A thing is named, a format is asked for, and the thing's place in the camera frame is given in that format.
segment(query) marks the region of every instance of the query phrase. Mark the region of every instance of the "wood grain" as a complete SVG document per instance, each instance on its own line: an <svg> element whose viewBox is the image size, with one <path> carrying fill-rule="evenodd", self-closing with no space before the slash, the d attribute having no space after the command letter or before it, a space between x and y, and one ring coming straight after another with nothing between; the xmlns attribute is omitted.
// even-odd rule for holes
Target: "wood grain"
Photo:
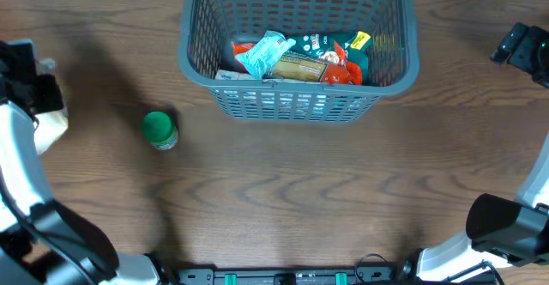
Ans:
<svg viewBox="0 0 549 285"><path fill-rule="evenodd" d="M242 122L178 69L183 0L0 0L0 39L58 63L68 133L42 158L57 197L122 252L219 267L399 260L464 228L484 192L512 198L549 129L549 91L489 57L549 0L415 0L421 74L349 126ZM175 108L157 153L139 124ZM508 284L547 270L507 269Z"/></svg>

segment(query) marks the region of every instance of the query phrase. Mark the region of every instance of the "snack bag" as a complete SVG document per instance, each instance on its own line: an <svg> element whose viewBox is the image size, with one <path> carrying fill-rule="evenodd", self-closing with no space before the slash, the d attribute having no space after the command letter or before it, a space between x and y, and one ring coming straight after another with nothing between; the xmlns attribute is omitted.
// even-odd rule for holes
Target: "snack bag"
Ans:
<svg viewBox="0 0 549 285"><path fill-rule="evenodd" d="M327 82L330 85L362 84L344 67L294 52L284 53L280 61L267 72L266 77L297 79L304 82Z"/></svg>
<svg viewBox="0 0 549 285"><path fill-rule="evenodd" d="M355 77L356 82L366 83L368 57L365 51L372 42L368 33L359 31L307 34L288 38L296 40L296 45L290 51L344 66Z"/></svg>
<svg viewBox="0 0 549 285"><path fill-rule="evenodd" d="M267 31L263 38L246 53L239 53L236 59L256 79L263 75L278 62L282 54L288 51L295 40L286 40L284 35L274 31Z"/></svg>

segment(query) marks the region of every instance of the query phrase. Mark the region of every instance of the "green cap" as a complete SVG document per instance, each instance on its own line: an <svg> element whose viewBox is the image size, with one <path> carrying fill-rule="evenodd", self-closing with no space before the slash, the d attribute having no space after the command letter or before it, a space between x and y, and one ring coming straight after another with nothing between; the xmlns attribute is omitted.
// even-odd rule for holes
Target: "green cap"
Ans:
<svg viewBox="0 0 549 285"><path fill-rule="evenodd" d="M143 118L141 131L151 143L162 143L173 134L173 125L170 117L163 112L151 112Z"/></svg>

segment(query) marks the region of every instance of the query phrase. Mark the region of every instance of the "black mount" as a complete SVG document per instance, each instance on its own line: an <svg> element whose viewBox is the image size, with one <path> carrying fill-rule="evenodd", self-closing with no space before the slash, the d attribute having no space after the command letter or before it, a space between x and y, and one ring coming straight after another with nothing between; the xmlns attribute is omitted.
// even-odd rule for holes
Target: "black mount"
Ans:
<svg viewBox="0 0 549 285"><path fill-rule="evenodd" d="M532 75L532 80L549 88L549 33L520 22L507 33L490 59L496 64L507 61Z"/></svg>
<svg viewBox="0 0 549 285"><path fill-rule="evenodd" d="M31 117L63 109L55 76L38 75L30 42L0 41L0 104L13 101Z"/></svg>
<svg viewBox="0 0 549 285"><path fill-rule="evenodd" d="M490 252L510 264L549 264L549 216L546 205L536 209L481 195L469 210L466 232L478 252Z"/></svg>
<svg viewBox="0 0 549 285"><path fill-rule="evenodd" d="M305 270L212 270L191 269L178 272L178 284L184 285L450 285L451 282L424 282L418 278L400 279L393 264L367 264L359 266L354 274L353 267L341 269ZM493 285L492 273L485 273L461 284Z"/></svg>

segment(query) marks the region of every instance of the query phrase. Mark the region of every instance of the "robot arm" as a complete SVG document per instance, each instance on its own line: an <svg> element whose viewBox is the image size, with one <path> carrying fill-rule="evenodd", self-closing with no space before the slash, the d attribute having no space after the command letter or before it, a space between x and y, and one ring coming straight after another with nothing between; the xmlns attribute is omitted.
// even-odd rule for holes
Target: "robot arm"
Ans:
<svg viewBox="0 0 549 285"><path fill-rule="evenodd" d="M549 88L549 33L539 27L515 24L491 60L496 64L507 62ZM497 268L548 264L547 204L549 135L515 201L487 194L479 197L469 211L466 230L419 254L416 276L422 280L444 280L480 261L492 262ZM454 282L482 272L473 271Z"/></svg>
<svg viewBox="0 0 549 285"><path fill-rule="evenodd" d="M491 262L496 268L547 264L546 203L549 203L549 135L526 182L516 193L515 202L487 194L479 197L469 211L467 230L420 253L417 277L442 281L482 261ZM484 271L473 271L454 282Z"/></svg>
<svg viewBox="0 0 549 285"><path fill-rule="evenodd" d="M34 61L30 41L0 42L1 282L156 285L160 277L151 259L117 254L96 226L52 195L35 146L36 115L58 111L63 102L55 77L38 74ZM40 139L55 140L59 130L42 126L49 133ZM52 251L24 263L35 240Z"/></svg>

